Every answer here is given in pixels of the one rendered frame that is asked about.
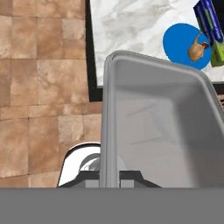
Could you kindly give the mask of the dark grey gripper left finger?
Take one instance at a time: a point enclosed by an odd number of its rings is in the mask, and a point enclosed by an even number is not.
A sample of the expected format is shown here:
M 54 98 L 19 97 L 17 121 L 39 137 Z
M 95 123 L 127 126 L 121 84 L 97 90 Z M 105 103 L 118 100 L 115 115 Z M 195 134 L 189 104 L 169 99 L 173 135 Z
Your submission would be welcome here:
M 77 177 L 63 185 L 63 188 L 98 188 L 100 174 L 98 171 L 81 171 Z

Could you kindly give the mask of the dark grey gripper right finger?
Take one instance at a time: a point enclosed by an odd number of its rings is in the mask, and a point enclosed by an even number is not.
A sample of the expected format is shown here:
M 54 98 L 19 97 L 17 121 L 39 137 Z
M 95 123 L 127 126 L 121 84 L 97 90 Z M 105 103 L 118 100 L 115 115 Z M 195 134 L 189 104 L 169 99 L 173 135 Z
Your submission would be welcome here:
M 120 171 L 119 186 L 121 188 L 159 188 L 159 185 L 144 179 L 140 171 Z

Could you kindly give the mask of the grey plastic tupperware container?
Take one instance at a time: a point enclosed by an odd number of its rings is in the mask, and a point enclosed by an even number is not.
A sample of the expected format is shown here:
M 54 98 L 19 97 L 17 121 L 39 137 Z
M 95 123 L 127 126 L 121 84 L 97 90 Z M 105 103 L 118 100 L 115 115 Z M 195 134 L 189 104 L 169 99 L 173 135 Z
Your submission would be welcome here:
M 106 58 L 101 186 L 123 171 L 163 188 L 224 188 L 224 110 L 203 72 L 135 52 Z

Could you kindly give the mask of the black-edged marble dining counter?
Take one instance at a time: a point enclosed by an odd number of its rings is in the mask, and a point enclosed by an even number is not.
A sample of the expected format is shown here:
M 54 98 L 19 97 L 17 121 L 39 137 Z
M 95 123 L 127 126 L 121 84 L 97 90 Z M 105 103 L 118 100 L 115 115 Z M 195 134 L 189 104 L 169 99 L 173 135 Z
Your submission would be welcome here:
M 197 26 L 199 0 L 86 0 L 86 55 L 89 99 L 102 100 L 108 55 L 124 50 L 167 60 L 165 31 L 177 23 Z

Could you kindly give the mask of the blue round plate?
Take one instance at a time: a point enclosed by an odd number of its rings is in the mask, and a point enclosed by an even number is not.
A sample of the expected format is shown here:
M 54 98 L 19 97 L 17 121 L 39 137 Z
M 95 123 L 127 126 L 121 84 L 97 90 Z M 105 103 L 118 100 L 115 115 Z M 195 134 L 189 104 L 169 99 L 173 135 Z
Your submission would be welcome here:
M 163 36 L 164 53 L 171 62 L 201 70 L 210 62 L 211 47 L 206 48 L 196 61 L 192 61 L 188 49 L 194 43 L 209 44 L 209 41 L 202 31 L 191 24 L 174 24 Z

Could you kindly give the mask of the blue green aluminum foil box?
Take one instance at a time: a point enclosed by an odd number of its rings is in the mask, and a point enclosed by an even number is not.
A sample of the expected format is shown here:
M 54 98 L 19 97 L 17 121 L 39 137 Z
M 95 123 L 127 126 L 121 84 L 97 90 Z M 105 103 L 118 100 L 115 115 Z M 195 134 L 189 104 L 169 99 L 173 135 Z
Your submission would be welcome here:
M 212 0 L 199 0 L 193 7 L 200 30 L 207 37 L 212 48 L 211 65 L 224 66 L 224 33 Z

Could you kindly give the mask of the white round object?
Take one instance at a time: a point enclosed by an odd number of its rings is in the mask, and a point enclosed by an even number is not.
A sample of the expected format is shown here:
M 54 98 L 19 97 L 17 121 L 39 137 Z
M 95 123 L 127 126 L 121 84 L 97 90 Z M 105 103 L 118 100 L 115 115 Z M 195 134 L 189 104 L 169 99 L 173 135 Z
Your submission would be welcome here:
M 75 180 L 80 172 L 99 170 L 101 144 L 97 142 L 78 143 L 66 153 L 60 170 L 57 187 Z

